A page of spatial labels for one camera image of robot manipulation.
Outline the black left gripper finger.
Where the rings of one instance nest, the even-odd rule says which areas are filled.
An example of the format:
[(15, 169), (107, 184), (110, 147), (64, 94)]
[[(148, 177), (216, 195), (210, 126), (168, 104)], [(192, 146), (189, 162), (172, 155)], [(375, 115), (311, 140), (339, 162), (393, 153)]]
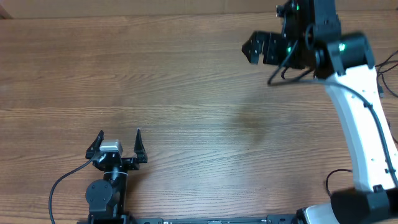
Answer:
[(85, 158), (86, 159), (92, 159), (94, 155), (99, 151), (100, 145), (102, 141), (104, 140), (104, 131), (101, 130), (96, 139), (93, 141), (93, 143), (88, 147), (86, 150)]
[(136, 154), (138, 163), (147, 163), (147, 153), (142, 142), (140, 129), (137, 129), (136, 139), (134, 143), (134, 153)]

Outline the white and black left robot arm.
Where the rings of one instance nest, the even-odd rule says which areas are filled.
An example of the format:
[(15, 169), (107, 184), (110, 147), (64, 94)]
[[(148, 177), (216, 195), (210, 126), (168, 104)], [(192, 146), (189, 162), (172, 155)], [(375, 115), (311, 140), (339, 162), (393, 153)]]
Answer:
[(105, 140), (100, 131), (86, 150), (85, 157), (103, 172), (103, 178), (92, 182), (86, 189), (89, 205), (89, 223), (135, 223), (134, 217), (125, 211), (128, 172), (139, 170), (147, 163), (147, 154), (138, 129), (134, 143), (134, 157), (123, 157), (123, 147), (117, 139)]

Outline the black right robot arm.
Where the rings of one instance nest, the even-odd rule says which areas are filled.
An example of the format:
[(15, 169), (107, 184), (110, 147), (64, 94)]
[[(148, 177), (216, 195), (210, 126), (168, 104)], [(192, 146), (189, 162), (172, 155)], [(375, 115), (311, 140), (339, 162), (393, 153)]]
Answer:
[(397, 148), (383, 112), (374, 55), (360, 32), (342, 34), (333, 1), (292, 0), (276, 8), (281, 33), (255, 31), (243, 44), (248, 62), (276, 72), (301, 70), (285, 85), (325, 87), (340, 119), (354, 186), (320, 205), (297, 210), (287, 223), (374, 223), (397, 216)]

